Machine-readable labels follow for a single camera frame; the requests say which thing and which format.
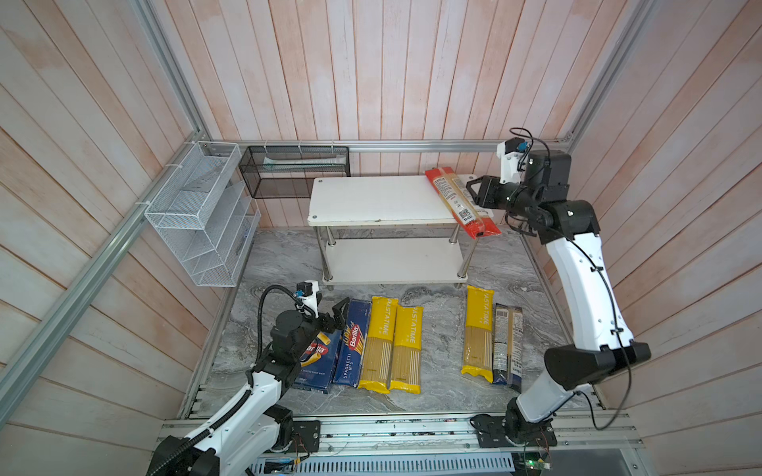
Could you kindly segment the aluminium mounting rail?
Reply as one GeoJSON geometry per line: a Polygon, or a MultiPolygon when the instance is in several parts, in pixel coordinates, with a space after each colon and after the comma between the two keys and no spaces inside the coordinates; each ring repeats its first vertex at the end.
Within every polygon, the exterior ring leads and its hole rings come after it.
{"type": "MultiPolygon", "coordinates": [[[[311,434],[319,442],[310,450],[315,457],[371,456],[392,454],[486,453],[479,445],[472,413],[368,414],[359,416],[295,416],[294,424],[321,424],[311,434]]],[[[506,446],[502,450],[540,451],[551,454],[564,450],[641,449],[645,446],[634,422],[619,416],[607,430],[596,430],[587,410],[558,412],[552,422],[552,435],[526,445],[506,446]]]]}

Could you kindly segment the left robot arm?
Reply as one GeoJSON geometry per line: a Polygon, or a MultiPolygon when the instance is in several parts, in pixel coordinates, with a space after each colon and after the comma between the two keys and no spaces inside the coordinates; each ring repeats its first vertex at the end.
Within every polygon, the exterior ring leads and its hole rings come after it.
{"type": "Polygon", "coordinates": [[[264,453],[295,452],[291,466],[308,456],[309,438],[295,426],[293,412],[279,401],[296,383],[301,357],[320,334],[346,327],[351,299],[336,303],[329,313],[319,310],[323,293],[319,283],[297,283],[294,291],[270,285],[257,307],[257,357],[245,372],[246,382],[221,409],[183,438],[167,436],[157,446],[149,475],[250,475],[264,453]],[[278,292],[292,303],[277,315],[264,342],[264,307],[268,295],[278,292]]]}

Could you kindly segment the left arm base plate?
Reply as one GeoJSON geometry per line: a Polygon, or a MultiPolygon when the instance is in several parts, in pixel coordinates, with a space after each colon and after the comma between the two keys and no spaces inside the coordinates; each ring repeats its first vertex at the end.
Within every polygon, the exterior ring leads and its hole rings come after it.
{"type": "Polygon", "coordinates": [[[320,420],[295,420],[281,428],[275,445],[265,452],[265,455],[285,453],[308,453],[319,451],[321,441],[320,420]]]}

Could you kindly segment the red spaghetti bag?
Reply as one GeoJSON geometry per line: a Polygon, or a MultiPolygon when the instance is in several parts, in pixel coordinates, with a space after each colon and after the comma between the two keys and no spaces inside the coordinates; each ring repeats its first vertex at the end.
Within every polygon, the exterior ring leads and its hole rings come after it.
{"type": "Polygon", "coordinates": [[[452,168],[430,169],[425,172],[425,176],[470,238],[501,234],[489,213],[475,204],[466,184],[452,168]]]}

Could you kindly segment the dark blue spaghetti bag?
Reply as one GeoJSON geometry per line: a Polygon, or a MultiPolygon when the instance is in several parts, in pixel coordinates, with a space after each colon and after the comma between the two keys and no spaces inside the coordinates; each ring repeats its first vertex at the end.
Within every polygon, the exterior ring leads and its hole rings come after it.
{"type": "Polygon", "coordinates": [[[507,386],[517,393],[522,392],[523,334],[523,309],[497,303],[493,321],[493,384],[507,386]]]}

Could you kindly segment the blue Barilla rigatoni box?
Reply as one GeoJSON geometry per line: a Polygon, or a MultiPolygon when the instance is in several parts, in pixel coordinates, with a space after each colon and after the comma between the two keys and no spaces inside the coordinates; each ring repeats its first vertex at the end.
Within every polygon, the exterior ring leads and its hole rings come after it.
{"type": "Polygon", "coordinates": [[[294,387],[326,393],[335,374],[341,332],[320,332],[300,358],[301,372],[294,387]]]}

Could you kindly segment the yellow Pastatime spaghetti bag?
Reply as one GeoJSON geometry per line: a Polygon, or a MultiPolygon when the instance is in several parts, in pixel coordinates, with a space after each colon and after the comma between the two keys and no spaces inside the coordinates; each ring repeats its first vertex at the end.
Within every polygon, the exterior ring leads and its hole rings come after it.
{"type": "Polygon", "coordinates": [[[493,382],[493,297],[494,291],[468,286],[464,324],[462,374],[493,382]]]}
{"type": "Polygon", "coordinates": [[[391,358],[398,307],[398,299],[372,298],[359,389],[383,395],[390,393],[391,358]]]}
{"type": "Polygon", "coordinates": [[[390,388],[421,392],[421,353],[424,307],[400,307],[393,342],[390,388]]]}

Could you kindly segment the blue Barilla spaghetti box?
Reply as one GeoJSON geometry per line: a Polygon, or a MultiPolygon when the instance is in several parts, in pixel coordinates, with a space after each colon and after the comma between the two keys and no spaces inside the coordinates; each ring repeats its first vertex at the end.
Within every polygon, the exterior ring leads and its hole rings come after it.
{"type": "Polygon", "coordinates": [[[350,301],[346,325],[341,333],[341,345],[339,345],[333,384],[353,388],[358,386],[370,314],[370,301],[355,301],[355,299],[350,301]]]}

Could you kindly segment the black mesh wall basket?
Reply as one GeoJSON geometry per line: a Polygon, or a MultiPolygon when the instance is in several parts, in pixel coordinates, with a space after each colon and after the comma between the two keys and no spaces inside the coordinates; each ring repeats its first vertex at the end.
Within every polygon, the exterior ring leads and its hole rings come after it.
{"type": "Polygon", "coordinates": [[[349,148],[339,146],[248,146],[238,169],[256,200],[310,198],[316,179],[351,176],[349,148]]]}

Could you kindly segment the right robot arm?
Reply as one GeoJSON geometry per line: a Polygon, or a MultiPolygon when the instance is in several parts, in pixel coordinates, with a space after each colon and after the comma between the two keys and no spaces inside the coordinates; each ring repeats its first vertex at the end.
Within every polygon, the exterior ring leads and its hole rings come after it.
{"type": "Polygon", "coordinates": [[[516,446],[547,442],[553,415],[583,388],[630,373],[651,357],[635,340],[617,305],[602,253],[593,206],[569,200],[572,158],[562,151],[532,151],[528,142],[501,143],[499,176],[476,180],[471,195],[487,209],[501,209],[527,224],[556,266],[573,322],[573,343],[545,352],[545,370],[506,409],[504,438],[516,446]]]}

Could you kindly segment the white two-tier shelf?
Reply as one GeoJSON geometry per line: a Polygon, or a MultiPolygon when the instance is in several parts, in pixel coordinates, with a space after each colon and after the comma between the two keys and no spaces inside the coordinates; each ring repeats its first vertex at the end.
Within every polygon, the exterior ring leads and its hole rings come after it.
{"type": "Polygon", "coordinates": [[[464,284],[476,246],[462,253],[458,222],[424,176],[317,178],[308,216],[323,281],[340,285],[464,284]],[[337,238],[335,228],[423,229],[448,236],[337,238]]]}

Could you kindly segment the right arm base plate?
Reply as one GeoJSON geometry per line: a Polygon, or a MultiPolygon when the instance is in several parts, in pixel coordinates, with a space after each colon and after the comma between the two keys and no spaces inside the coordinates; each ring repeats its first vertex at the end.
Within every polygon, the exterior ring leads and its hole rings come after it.
{"type": "Polygon", "coordinates": [[[470,419],[480,448],[519,446],[553,447],[558,445],[551,420],[525,422],[521,416],[480,414],[470,419]]]}

